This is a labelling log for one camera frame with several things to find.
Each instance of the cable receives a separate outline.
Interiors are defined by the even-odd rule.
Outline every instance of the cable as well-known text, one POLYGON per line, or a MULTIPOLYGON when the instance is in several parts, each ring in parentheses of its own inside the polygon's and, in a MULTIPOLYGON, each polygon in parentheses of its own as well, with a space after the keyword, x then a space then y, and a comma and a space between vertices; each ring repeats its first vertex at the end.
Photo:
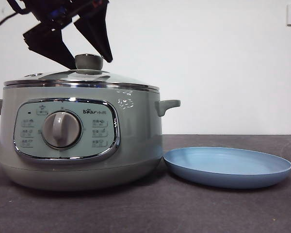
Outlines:
POLYGON ((16 16, 18 13, 15 12, 7 17, 5 17, 3 20, 0 21, 0 25, 3 24, 5 21, 7 21, 9 18, 12 18, 13 16, 16 16))

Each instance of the table surface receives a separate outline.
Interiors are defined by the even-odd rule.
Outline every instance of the table surface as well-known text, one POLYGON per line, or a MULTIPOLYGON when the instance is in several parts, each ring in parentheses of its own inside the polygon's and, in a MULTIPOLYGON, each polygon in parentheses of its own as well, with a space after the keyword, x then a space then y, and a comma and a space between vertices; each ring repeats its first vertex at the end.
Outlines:
MULTIPOLYGON (((291 161, 291 135, 164 135, 191 146, 257 150, 291 161)), ((271 187, 233 190, 188 182, 162 161, 150 175, 85 192, 29 189, 0 168, 0 233, 291 233, 291 174, 271 187)))

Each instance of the glass lid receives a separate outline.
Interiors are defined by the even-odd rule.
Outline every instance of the glass lid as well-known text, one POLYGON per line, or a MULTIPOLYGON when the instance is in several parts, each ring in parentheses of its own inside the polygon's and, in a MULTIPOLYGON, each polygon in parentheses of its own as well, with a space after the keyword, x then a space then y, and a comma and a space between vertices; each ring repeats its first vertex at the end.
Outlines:
POLYGON ((4 83, 5 86, 20 84, 61 84, 61 83, 82 83, 82 84, 113 84, 117 86, 142 87, 159 90, 158 87, 150 86, 137 79, 111 74, 103 71, 103 59, 92 54, 80 54, 75 57, 77 69, 56 72, 37 73, 25 76, 23 80, 13 80, 4 83))

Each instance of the plastic plate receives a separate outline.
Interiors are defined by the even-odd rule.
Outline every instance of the plastic plate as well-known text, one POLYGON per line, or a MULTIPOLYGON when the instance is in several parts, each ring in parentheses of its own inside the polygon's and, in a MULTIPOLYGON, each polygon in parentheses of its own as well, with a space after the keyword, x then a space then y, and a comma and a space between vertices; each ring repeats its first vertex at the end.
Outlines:
POLYGON ((167 152, 164 160, 171 172, 205 185, 223 188, 261 188, 285 179, 291 162, 252 150, 190 147, 167 152))

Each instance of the chrome trim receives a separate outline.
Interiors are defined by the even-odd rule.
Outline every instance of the chrome trim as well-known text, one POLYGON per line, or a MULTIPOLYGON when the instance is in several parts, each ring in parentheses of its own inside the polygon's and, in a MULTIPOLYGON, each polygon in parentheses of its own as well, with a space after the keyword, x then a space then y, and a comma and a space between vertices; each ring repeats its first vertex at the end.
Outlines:
POLYGON ((156 86, 133 84, 133 83, 108 83, 94 81, 63 81, 63 80, 13 80, 4 83, 4 89, 20 87, 90 87, 90 88, 109 88, 109 89, 129 89, 137 91, 149 91, 159 94, 156 86))
MULTIPOLYGON (((111 144, 111 146, 99 154, 89 155, 86 157, 68 157, 68 158, 58 159, 58 158, 32 156, 32 155, 25 154, 25 153, 21 152, 20 149, 16 146, 16 142, 15 142, 16 121, 15 121, 14 131, 13 131, 14 149, 22 158, 27 159, 27 160, 32 161, 32 162, 35 162, 35 163, 40 162, 40 163, 52 163, 52 164, 69 164, 69 163, 73 162, 75 164, 75 163, 83 163, 83 162, 101 161, 101 160, 109 158, 111 155, 113 155, 116 152, 116 150, 120 146, 121 133, 120 133, 120 126, 119 126, 119 121, 118 121, 118 114, 117 114, 115 107, 105 100, 75 99, 75 100, 71 101, 69 99, 70 98, 46 98, 46 99, 30 100, 30 101, 27 101, 19 106, 16 116, 18 116, 19 109, 23 105, 28 104, 28 103, 39 103, 39 102, 50 102, 50 101, 69 101, 69 102, 85 102, 85 103, 103 104, 104 106, 109 108, 109 110, 111 111, 111 114, 112 114, 112 118, 113 118, 114 139, 113 139, 113 143, 111 144)), ((81 132, 80 138, 77 140, 77 143, 81 139, 82 135, 83 135, 83 131, 81 132)))

